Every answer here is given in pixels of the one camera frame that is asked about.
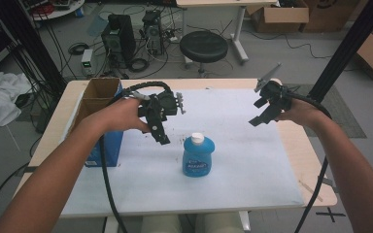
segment white bottle cap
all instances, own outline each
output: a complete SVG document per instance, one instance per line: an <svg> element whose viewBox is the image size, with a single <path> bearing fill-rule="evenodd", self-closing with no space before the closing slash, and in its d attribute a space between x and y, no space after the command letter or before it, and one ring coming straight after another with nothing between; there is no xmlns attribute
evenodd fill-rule
<svg viewBox="0 0 373 233"><path fill-rule="evenodd" d="M192 143L196 146L199 146L201 145L203 142L204 142L204 135L201 134L201 133L192 133L192 137L191 137L191 140L192 140Z"/></svg>

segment beige pants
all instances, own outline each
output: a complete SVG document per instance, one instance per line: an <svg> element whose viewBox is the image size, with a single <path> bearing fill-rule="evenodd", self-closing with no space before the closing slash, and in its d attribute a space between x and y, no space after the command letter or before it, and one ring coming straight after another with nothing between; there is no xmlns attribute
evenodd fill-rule
<svg viewBox="0 0 373 233"><path fill-rule="evenodd" d="M141 233L181 233L180 220L176 215L144 216ZM196 218L196 233L243 233L238 212L200 214Z"/></svg>

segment bottle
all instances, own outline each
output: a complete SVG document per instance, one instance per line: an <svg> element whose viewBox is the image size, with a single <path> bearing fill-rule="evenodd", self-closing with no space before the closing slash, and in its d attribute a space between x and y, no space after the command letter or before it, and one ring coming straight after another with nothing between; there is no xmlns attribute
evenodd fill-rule
<svg viewBox="0 0 373 233"><path fill-rule="evenodd" d="M202 133L192 133L184 141L183 172L188 177L203 177L211 171L214 142Z"/></svg>

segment black metal pole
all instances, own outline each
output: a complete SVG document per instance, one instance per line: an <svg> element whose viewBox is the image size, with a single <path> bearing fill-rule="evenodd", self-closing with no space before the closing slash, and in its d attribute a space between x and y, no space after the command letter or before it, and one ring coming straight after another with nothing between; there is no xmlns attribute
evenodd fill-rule
<svg viewBox="0 0 373 233"><path fill-rule="evenodd" d="M329 60L310 93L310 98L321 102L339 78L348 62L373 31L373 0L368 1L341 45Z"/></svg>

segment wooden table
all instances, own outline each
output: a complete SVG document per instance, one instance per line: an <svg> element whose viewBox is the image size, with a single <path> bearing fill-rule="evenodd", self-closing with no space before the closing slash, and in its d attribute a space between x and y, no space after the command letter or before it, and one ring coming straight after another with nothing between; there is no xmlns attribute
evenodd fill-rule
<svg viewBox="0 0 373 233"><path fill-rule="evenodd" d="M177 0L177 5L183 9L183 36L187 33L187 20L186 20L186 10L191 7L216 7L216 6L225 6L225 7L234 7L239 6L237 16L237 24L235 28L235 33L232 33L231 39L234 48L238 51L240 56L241 64L244 64L249 60L247 54L244 51L244 48L241 45L239 40L242 28L242 22L244 20L245 9L250 5L268 5L274 4L276 1L273 0ZM192 61L186 57L186 64L191 63Z"/></svg>
<svg viewBox="0 0 373 233"><path fill-rule="evenodd" d="M254 88L256 86L255 79L199 79L199 80L162 80L171 86L172 89L197 89L197 88L221 88L221 89L240 89ZM136 83L143 83L146 80L123 80L123 86L131 86ZM77 104L79 95L87 86L88 81L73 81L67 85L67 88L51 118L51 121L45 131L39 146L31 159L29 166L39 166L44 159L58 146L65 126L70 120L70 115L73 114ZM278 122L278 131L284 148L288 155L288 160L301 190L304 205L311 198L312 190L314 189L317 176L321 169L321 164L318 161L308 137L303 128L290 121ZM31 174L25 173L20 185L29 178ZM337 202L337 198L332 188L328 185L323 185L319 194L319 198L315 202L315 206L333 206Z"/></svg>

